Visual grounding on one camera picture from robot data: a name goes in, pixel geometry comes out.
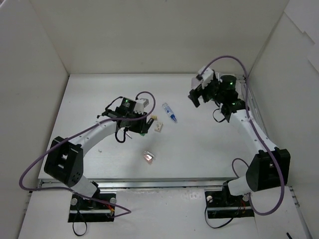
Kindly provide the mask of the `clear blue glue bottle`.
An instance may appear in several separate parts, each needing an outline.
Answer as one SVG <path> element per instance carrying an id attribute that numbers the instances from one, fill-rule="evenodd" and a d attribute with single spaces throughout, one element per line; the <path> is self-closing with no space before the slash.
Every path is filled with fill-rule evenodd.
<path id="1" fill-rule="evenodd" d="M 177 123 L 177 118 L 174 114 L 174 112 L 172 111 L 172 109 L 170 108 L 170 106 L 167 103 L 162 104 L 162 108 L 164 109 L 165 113 L 169 116 L 169 118 Z"/>

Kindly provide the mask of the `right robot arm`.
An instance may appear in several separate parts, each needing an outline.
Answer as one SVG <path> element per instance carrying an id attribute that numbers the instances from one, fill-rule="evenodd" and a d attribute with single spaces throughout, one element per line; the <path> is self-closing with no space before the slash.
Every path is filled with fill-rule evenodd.
<path id="1" fill-rule="evenodd" d="M 199 100 L 214 101 L 224 120 L 234 126 L 243 137 L 253 156 L 244 176 L 228 181 L 227 189 L 220 193 L 221 201 L 232 205 L 240 195 L 280 187 L 282 191 L 288 180 L 290 153 L 279 149 L 256 124 L 244 100 L 239 98 L 235 87 L 236 78 L 223 75 L 220 80 L 214 74 L 197 75 L 191 80 L 189 99 L 195 107 Z"/>

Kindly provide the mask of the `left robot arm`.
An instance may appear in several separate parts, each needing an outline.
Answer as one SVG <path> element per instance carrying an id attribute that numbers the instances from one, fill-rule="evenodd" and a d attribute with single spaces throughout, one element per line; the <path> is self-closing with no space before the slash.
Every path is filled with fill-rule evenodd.
<path id="1" fill-rule="evenodd" d="M 46 158 L 44 172 L 73 192 L 83 195 L 81 202 L 88 209 L 99 205 L 100 190 L 97 183 L 84 176 L 85 155 L 106 137 L 116 136 L 121 129 L 124 132 L 146 134 L 154 121 L 148 119 L 145 112 L 148 99 L 121 97 L 121 100 L 114 110 L 106 107 L 88 131 L 71 139 L 56 137 Z"/>

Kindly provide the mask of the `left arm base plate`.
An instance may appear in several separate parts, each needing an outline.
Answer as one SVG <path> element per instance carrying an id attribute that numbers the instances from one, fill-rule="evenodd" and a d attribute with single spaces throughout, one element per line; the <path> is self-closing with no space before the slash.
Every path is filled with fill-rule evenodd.
<path id="1" fill-rule="evenodd" d="M 113 222 L 115 207 L 92 200 L 87 200 L 72 194 L 68 222 L 104 223 Z"/>

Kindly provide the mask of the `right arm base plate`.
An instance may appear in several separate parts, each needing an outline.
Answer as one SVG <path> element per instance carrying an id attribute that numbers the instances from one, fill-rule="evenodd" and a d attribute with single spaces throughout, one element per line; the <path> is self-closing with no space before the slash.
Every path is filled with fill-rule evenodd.
<path id="1" fill-rule="evenodd" d="M 207 217 L 209 219 L 231 219 L 254 217 L 249 200 L 245 196 L 232 196 L 226 189 L 205 191 Z"/>

